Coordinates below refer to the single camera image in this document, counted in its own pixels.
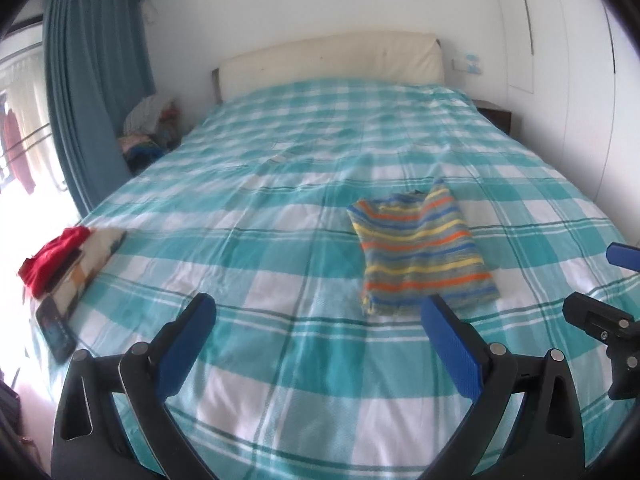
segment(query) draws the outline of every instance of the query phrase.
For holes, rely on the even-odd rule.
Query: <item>blue gripper pad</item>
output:
[[[640,249],[613,242],[607,247],[607,261],[616,267],[640,272]]]
[[[420,321],[458,393],[476,402],[482,393],[482,363],[463,341],[465,335],[460,333],[463,323],[439,296],[425,298]]]
[[[190,316],[181,319],[185,314]],[[161,402],[177,394],[189,375],[216,323],[216,302],[207,294],[197,294],[173,323],[180,332],[162,356],[156,373],[156,397]]]

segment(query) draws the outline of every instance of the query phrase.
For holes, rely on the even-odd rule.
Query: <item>orange stripe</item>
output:
[[[384,242],[363,242],[362,249],[366,250],[369,248],[379,248],[385,249],[387,251],[411,251],[414,249],[421,249],[423,247],[432,247],[438,245],[448,244],[457,238],[462,238],[463,236],[471,236],[471,233],[467,230],[458,231],[457,233],[453,233],[452,235],[447,236],[446,238],[441,238],[440,240],[432,240],[429,242],[423,242],[421,244],[411,244],[411,245],[395,245],[395,244],[385,244]]]
[[[373,218],[380,218],[382,220],[419,220],[420,218],[422,218],[422,215],[425,211],[432,209],[436,206],[439,206],[441,204],[446,204],[447,202],[453,202],[453,197],[452,196],[445,196],[439,200],[436,200],[435,202],[431,202],[430,204],[427,204],[425,206],[423,206],[423,208],[420,210],[420,213],[417,215],[402,215],[402,216],[396,216],[396,215],[385,215],[385,214],[380,214],[380,213],[374,213],[371,208],[369,207],[369,204],[367,204],[366,202],[364,202],[364,200],[360,200],[358,202],[358,205],[364,209],[364,211],[366,211],[366,213],[373,217]]]
[[[404,282],[400,285],[391,285],[389,283],[366,283],[365,289],[399,292],[400,290],[407,290],[408,288],[440,288],[441,286],[461,285],[462,283],[474,282],[475,280],[486,280],[490,277],[491,274],[488,272],[478,272],[477,274],[460,276],[458,278],[451,278],[449,280],[440,280],[439,282]]]

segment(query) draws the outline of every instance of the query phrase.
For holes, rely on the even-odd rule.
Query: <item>mattress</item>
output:
[[[441,86],[313,80],[215,108],[84,220],[128,235],[72,329],[94,354],[116,354],[206,292],[216,325],[167,404],[220,478],[417,478],[470,404],[417,317],[362,313],[364,256],[346,207],[436,179],[500,290],[458,316],[511,352],[564,352],[593,459],[630,405],[607,397],[605,347],[564,322],[562,301],[578,290],[638,317],[638,277],[606,262],[622,238],[590,200]],[[34,342],[58,392],[65,367]],[[157,468],[116,402],[140,460]]]

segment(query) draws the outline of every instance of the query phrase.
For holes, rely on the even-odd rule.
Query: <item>red garment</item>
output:
[[[27,258],[20,270],[20,276],[34,298],[44,292],[47,282],[58,267],[66,260],[71,251],[79,248],[89,237],[87,227],[69,227],[58,238],[48,242],[33,258]]]
[[[29,170],[25,145],[13,110],[9,110],[9,113],[4,116],[4,143],[7,147],[4,157],[9,161],[11,172],[20,181],[27,194],[33,193],[36,184]]]

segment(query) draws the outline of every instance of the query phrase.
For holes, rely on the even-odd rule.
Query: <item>headboard cover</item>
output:
[[[442,51],[434,34],[350,32],[295,41],[233,57],[214,71],[220,100],[313,78],[361,78],[406,84],[444,84]]]

